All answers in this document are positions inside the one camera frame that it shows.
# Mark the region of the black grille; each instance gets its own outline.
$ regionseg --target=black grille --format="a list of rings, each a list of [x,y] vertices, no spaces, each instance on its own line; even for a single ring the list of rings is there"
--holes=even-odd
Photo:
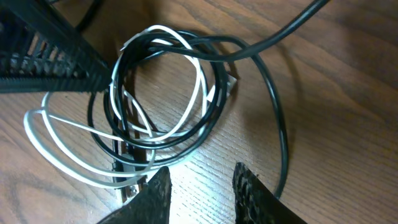
[[[108,86],[103,59],[47,2],[0,2],[0,92]]]

